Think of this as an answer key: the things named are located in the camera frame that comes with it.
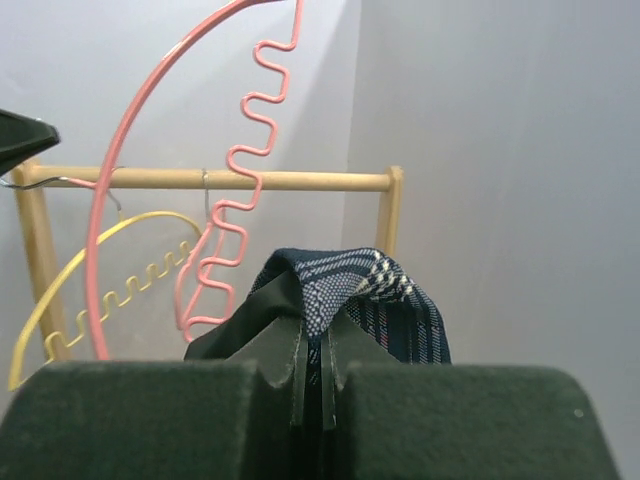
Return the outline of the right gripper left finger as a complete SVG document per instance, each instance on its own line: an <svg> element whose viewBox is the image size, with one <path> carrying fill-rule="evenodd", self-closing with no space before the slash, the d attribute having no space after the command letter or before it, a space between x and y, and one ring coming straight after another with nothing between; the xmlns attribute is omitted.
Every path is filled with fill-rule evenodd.
<svg viewBox="0 0 640 480"><path fill-rule="evenodd" d="M211 361L218 373L241 373L244 423L304 424L305 329L297 315L280 314L243 345L235 348L233 336L248 328L235 320L200 336L187 347L188 361Z"/></svg>

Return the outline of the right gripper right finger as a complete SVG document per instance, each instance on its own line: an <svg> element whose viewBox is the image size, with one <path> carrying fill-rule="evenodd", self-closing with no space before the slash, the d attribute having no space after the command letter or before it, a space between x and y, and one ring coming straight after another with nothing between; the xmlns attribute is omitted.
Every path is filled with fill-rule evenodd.
<svg viewBox="0 0 640 480"><path fill-rule="evenodd" d="M351 364L399 364L342 308L327 329L327 429L337 424L337 400Z"/></svg>

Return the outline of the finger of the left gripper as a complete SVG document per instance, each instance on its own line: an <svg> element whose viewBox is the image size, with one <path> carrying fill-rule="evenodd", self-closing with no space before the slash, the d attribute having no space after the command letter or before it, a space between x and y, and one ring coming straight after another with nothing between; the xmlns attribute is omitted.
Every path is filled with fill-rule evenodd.
<svg viewBox="0 0 640 480"><path fill-rule="evenodd" d="M57 129L41 119L7 110L0 118L1 175L60 143Z"/></svg>

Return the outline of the navy beige plaid skirt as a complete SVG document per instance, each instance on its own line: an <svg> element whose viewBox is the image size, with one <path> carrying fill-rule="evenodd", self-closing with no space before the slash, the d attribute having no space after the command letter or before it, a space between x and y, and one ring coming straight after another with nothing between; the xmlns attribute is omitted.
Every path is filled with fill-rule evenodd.
<svg viewBox="0 0 640 480"><path fill-rule="evenodd" d="M308 338L307 429L321 425L321 336L340 313L402 363L448 364L444 322L435 303L382 251L281 248L267 260L246 300L222 325L191 341L188 360L227 359L274 319L302 321Z"/></svg>

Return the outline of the pink hanger with grey skirt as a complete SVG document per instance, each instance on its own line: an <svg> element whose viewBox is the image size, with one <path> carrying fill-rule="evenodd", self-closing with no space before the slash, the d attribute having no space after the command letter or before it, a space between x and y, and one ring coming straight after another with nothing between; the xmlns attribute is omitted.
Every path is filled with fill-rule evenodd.
<svg viewBox="0 0 640 480"><path fill-rule="evenodd" d="M174 288L174 307L175 307L175 315L176 315L176 328L182 333L183 338L186 341L191 341L193 339L192 334L189 332L189 327L187 326L186 315L191 312L193 307L195 306L196 301L198 300L203 287L198 286L193 295L192 300L189 301L187 308L185 309L185 313L182 314L179 312L179 307L181 306L181 287L184 283L184 278L186 276L187 268L193 265L193 261L196 259L196 255L200 254L202 248L206 245L205 241L209 239L211 235L211 226L212 223L210 221L206 222L206 226L204 229L201 229L195 221L190 219L189 217L180 214L178 212L173 211L151 211L145 212L142 214L135 215L130 218L125 218L122 214L122 208L120 203L114 199L113 195L110 191L107 192L108 196L112 199L112 201L116 204L116 210L118 212L119 221L113 226L101 233L98 236L98 243L101 244L105 240L113 237L116 233L123 231L124 229L139 223L143 220L155 219L160 217L169 217L176 218L187 223L192 227L192 230L197 234L198 241L193 248L189 246L187 242L182 242L180 244L180 251L182 253L182 257L178 262L175 262L175 258L172 252L168 252L165 257L165 269L160 272L158 270L158 266L156 264L150 264L147 269L147 281L144 285L140 284L139 279L136 276L130 277L126 280L127 292L128 296L121 301L118 295L114 291L107 292L103 297L103 309L104 314L101 316L100 321L108 318L110 315L110 301L114 300L115 304L118 308L126 305L133 298L134 292L142 292L145 291L148 287L150 287L156 279L160 279L166 276L173 267L180 266L181 270L179 271L176 284Z"/></svg>

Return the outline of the wooden clothes rack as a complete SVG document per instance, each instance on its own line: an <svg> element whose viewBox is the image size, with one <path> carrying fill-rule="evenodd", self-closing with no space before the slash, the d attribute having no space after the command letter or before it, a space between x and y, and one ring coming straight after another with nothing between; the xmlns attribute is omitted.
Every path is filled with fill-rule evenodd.
<svg viewBox="0 0 640 480"><path fill-rule="evenodd" d="M207 221L212 223L211 234L214 228L220 230L220 236L218 244L216 246L215 255L211 258L207 257L203 260L202 264L208 266L205 273L198 274L199 286L203 288L212 287L218 290L225 291L228 294L228 302L225 310L225 317L220 318L208 318L208 317L194 317L194 319L187 320L187 326L192 324L211 324L218 325L226 321L230 317L231 306L234 301L234 288L226 283L204 280L204 275L208 274L212 265L222 265L227 267L236 267L240 264L238 261L226 261L218 257L218 253L222 248L222 242L224 239L224 233L237 233L241 235L242 242L240 247L239 259L242 259L246 250L246 244L248 242L248 234L245 229L240 226L228 223L226 220L222 220L223 209L232 208L242 211L250 211L257 205L257 200L263 190L283 190L283 191L344 191L344 192L379 192L381 193L379 215L378 215L378 233L376 239L376 246L382 248L387 254L393 255L395 249L395 242L397 237L397 224L400 211L400 202L402 196L403 186L403 171L400 167L389 167L388 172L385 174L360 174L360 173L323 173L323 172L254 172L253 175L242 174L243 172L234 171L216 171L211 173L203 173L200 183L196 182L197 172L168 169L133 169L124 172L125 177L122 177L116 183L118 188L133 189L141 187L143 189L168 189L168 190L182 190L199 188L202 184L202 189L208 192L209 189L220 188L223 190L252 190L254 191L254 197L248 204L240 204L238 202L232 202L230 200L219 200L213 207L205 207L207 210ZM71 274L77 270L82 262L87 263L87 267L91 266L89 263L94 262L97 265L97 246L98 236L92 243L95 245L92 255L87 256L86 249L80 250L58 273L58 275L47 284L47 288L38 297L36 307L34 307L31 316L27 320L22 333L19 336L18 341L14 347L14 354L12 362L16 365L20 363L23 357L24 349L28 339L30 338L32 330L36 327L41 317L46 313L49 308L49 304L56 297L59 289L63 286L66 280ZM92 275L96 276L94 270L96 268L89 269L89 273L85 274L85 280L91 280ZM77 338L70 340L66 344L67 349L73 347L80 339L90 334L91 341L94 346L96 358L99 360L109 360L109 354L107 350L107 344L102 327L103 321L97 320L97 316L90 314L88 309L81 311L76 317L76 323L78 326Z"/></svg>

